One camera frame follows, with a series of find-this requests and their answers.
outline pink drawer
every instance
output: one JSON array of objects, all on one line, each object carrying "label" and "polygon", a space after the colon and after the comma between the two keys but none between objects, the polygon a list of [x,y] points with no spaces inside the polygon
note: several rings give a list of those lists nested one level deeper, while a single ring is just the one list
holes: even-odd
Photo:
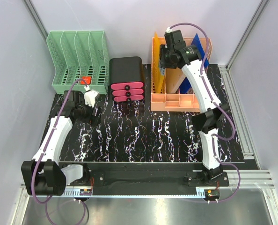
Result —
[{"label": "pink drawer", "polygon": [[114,98],[114,101],[116,101],[116,102],[126,102],[128,100],[128,98],[131,101],[136,101],[136,100],[142,100],[144,97],[143,97],[143,95],[131,95],[129,97],[127,97],[127,96],[118,96],[118,97]]},{"label": "pink drawer", "polygon": [[131,96],[131,95],[141,95],[143,93],[142,89],[130,89],[130,90],[115,90],[112,92],[113,96]]},{"label": "pink drawer", "polygon": [[143,82],[126,82],[126,83],[113,83],[111,85],[112,90],[130,90],[142,88]]}]

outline metal floor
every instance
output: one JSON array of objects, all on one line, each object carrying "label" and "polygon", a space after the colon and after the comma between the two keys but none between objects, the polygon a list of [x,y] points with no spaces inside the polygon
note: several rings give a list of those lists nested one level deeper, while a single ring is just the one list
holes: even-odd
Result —
[{"label": "metal floor", "polygon": [[[231,195],[221,190],[221,199]],[[48,211],[54,211],[68,198],[53,198]],[[261,190],[241,189],[224,203],[192,203],[185,199],[92,198],[86,201],[88,225],[271,225]],[[81,205],[70,202],[51,214],[58,225],[74,225],[83,214]],[[30,198],[23,225],[49,225],[44,206]]]}]

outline peach storage box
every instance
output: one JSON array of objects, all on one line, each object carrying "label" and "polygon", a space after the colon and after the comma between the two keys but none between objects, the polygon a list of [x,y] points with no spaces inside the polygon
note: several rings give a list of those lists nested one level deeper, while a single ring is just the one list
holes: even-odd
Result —
[{"label": "peach storage box", "polygon": [[[164,37],[158,37],[160,44],[165,44]],[[187,46],[191,44],[193,38],[184,38]],[[156,93],[154,86],[154,74],[158,69],[158,64],[156,57],[159,57],[158,50],[155,51],[155,48],[159,48],[160,46],[155,46],[155,37],[153,37],[153,49],[152,49],[152,90],[151,90],[151,110],[152,111],[171,111],[171,112],[199,112],[199,104],[195,94],[168,94],[166,93],[166,89],[173,88],[169,85],[181,85],[184,74],[180,69],[167,69],[166,75],[163,81],[163,86],[160,93]],[[206,40],[205,38],[200,38],[200,43],[205,51],[206,48]],[[212,43],[210,40],[209,44],[209,52],[207,55],[208,60],[210,59],[212,52]]]}]

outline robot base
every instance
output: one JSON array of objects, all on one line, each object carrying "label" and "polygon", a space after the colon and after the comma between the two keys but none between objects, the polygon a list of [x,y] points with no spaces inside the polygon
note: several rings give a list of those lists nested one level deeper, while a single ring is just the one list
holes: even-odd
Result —
[{"label": "robot base", "polygon": [[222,172],[221,175],[215,177],[212,180],[202,179],[202,172],[187,172],[185,177],[189,187],[216,187],[217,182],[219,181],[220,187],[228,187],[229,181],[226,172]]}]

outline orange desk organizer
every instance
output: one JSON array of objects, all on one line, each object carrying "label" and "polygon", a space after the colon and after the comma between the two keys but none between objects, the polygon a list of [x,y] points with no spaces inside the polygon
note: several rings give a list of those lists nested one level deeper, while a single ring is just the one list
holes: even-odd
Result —
[{"label": "orange desk organizer", "polygon": [[[193,38],[184,38],[187,45],[190,45]],[[201,45],[205,51],[205,38],[200,38]],[[151,90],[151,110],[152,111],[171,111],[171,112],[199,112],[199,104],[195,94],[169,94],[166,92],[167,88],[173,88],[174,85],[178,87],[183,82],[185,76],[180,69],[167,69],[163,77],[163,85],[161,91],[157,91],[155,81],[159,80],[159,49],[160,45],[165,44],[164,37],[153,37],[152,48],[152,90]],[[212,52],[212,43],[210,40],[209,53],[207,55],[210,59]]]}]

